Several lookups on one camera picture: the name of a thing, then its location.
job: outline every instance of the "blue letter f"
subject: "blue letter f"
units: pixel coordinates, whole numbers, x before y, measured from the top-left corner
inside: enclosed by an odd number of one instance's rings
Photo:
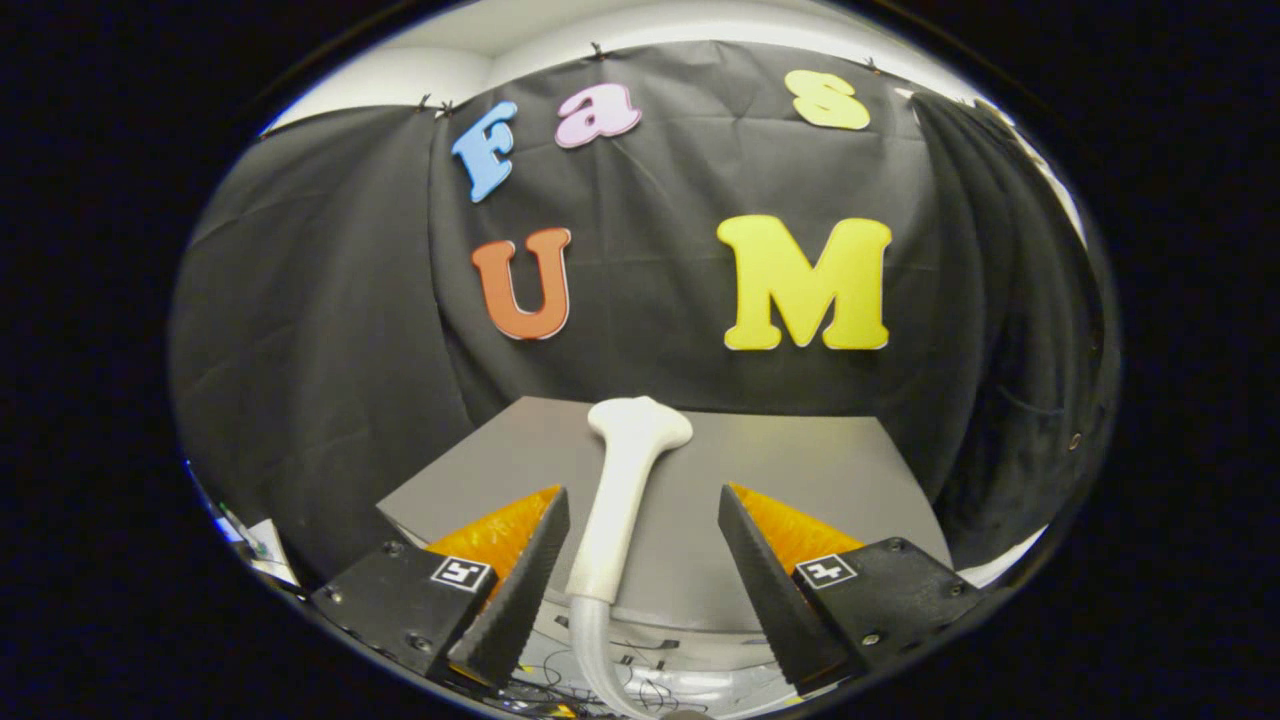
[[[499,102],[453,143],[453,154],[462,158],[462,164],[471,176],[472,202],[484,200],[511,174],[511,160],[499,160],[498,152],[511,152],[516,146],[511,127],[503,122],[515,117],[515,102]]]

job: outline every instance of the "gray table surface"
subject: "gray table surface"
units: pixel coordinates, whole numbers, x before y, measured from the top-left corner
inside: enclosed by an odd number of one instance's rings
[[[564,584],[604,462],[604,442],[586,424],[590,407],[521,398],[378,507],[433,541],[548,486],[563,486],[571,527],[547,600],[567,603]],[[696,632],[759,632],[716,521],[727,482],[865,543],[905,537],[951,565],[924,493],[874,418],[682,413],[694,438],[659,457],[649,475],[614,619]]]

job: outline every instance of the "yellow letter m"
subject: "yellow letter m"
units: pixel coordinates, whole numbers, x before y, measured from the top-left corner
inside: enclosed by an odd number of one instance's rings
[[[782,331],[769,319],[771,301],[800,347],[813,341],[832,302],[835,318],[822,332],[827,347],[877,350],[888,343],[881,324],[882,266],[890,243],[883,223],[860,218],[836,223],[817,266],[772,215],[730,218],[716,237],[737,259],[737,324],[724,333],[730,348],[773,350],[782,342]]]

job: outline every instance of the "orange letter u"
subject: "orange letter u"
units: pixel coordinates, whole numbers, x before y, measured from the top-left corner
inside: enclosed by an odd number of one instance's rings
[[[471,254],[471,264],[480,270],[484,304],[493,324],[515,340],[547,340],[558,333],[568,320],[568,279],[564,275],[566,228],[538,231],[525,240],[525,247],[538,258],[538,275],[543,283],[543,307],[526,313],[516,304],[511,284],[511,259],[516,245],[498,241],[483,245]]]

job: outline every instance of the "white bone-shaped object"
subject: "white bone-shaped object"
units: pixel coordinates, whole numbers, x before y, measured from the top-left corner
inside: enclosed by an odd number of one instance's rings
[[[605,400],[586,421],[604,438],[604,470],[564,592],[612,605],[649,470],[659,455],[689,442],[694,427],[650,397]]]

